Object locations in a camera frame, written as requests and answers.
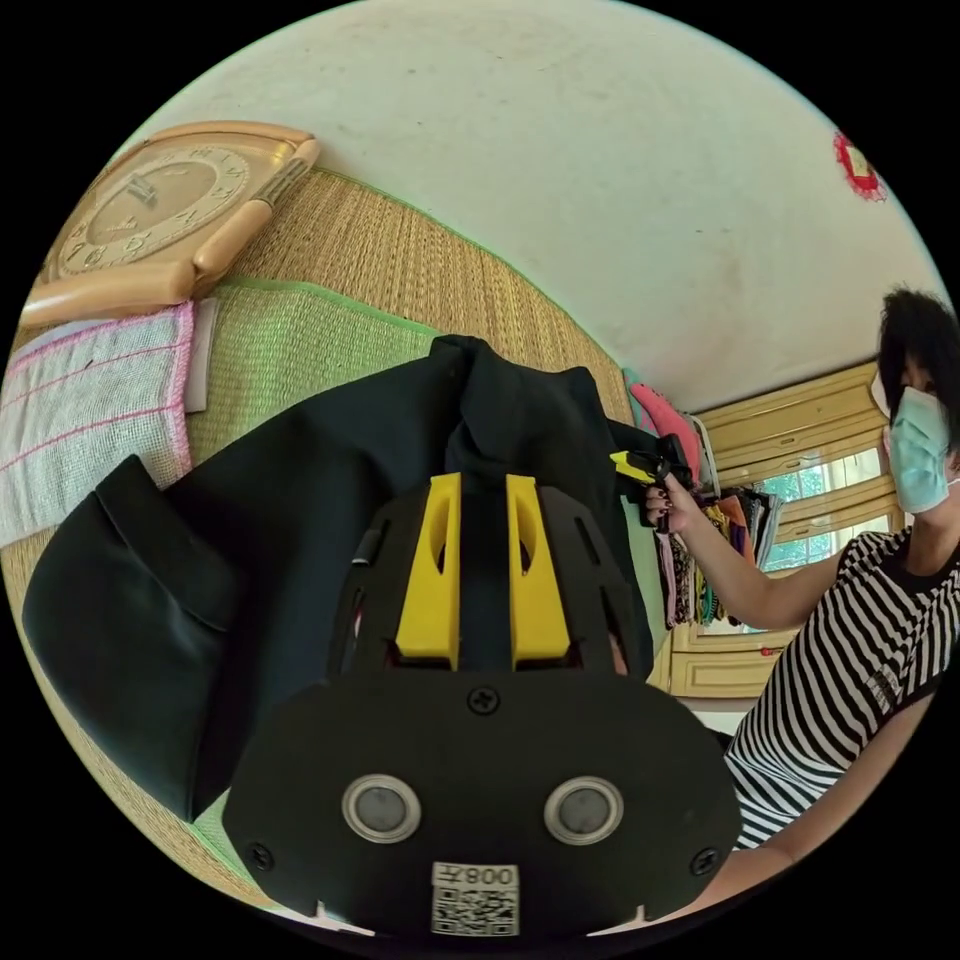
black hair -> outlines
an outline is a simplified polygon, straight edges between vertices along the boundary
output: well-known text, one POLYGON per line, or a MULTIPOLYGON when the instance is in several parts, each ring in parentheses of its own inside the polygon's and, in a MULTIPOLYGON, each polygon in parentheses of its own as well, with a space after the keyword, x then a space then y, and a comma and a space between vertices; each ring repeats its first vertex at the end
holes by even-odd
POLYGON ((903 398, 901 378, 908 357, 930 375, 947 412, 949 449, 960 452, 960 323, 936 297, 899 287, 883 298, 877 356, 891 423, 903 398))

blue surgical mask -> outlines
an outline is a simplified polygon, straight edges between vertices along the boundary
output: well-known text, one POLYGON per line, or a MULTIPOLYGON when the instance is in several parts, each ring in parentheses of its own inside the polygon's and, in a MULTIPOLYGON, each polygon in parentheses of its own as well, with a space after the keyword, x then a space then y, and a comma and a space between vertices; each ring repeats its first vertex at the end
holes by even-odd
POLYGON ((906 387, 890 430, 890 470, 905 513, 939 507, 950 496, 950 487, 960 482, 960 477, 947 481, 949 444, 940 401, 906 387))

pink striped towel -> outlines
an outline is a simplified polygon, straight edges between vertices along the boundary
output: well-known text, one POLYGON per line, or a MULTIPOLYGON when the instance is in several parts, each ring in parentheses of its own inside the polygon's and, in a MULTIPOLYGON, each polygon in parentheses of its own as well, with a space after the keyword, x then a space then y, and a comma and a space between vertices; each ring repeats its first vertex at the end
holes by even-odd
POLYGON ((78 326, 20 351, 0 387, 0 547, 60 523, 132 454, 161 488, 190 470, 193 304, 78 326))

qr code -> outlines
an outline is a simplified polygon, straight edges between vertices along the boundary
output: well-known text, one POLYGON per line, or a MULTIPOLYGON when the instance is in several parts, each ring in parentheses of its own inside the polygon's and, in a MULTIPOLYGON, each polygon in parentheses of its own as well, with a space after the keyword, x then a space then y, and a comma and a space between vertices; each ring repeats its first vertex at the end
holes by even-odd
POLYGON ((435 887, 433 932, 461 937, 511 937, 520 930, 517 890, 435 887))

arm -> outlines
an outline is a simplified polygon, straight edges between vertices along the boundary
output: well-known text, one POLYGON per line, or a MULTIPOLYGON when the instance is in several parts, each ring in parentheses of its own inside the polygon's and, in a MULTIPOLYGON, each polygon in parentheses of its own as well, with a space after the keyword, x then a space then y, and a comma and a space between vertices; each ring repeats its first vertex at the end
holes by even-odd
POLYGON ((740 556, 699 511, 680 536, 730 616, 757 630, 801 627, 840 567, 837 554, 774 580, 740 556))
POLYGON ((805 813, 755 850, 735 851, 712 883, 693 903, 650 923, 651 926, 712 907, 775 877, 829 840, 890 772, 913 736, 933 695, 917 701, 892 717, 870 741, 850 769, 805 813))

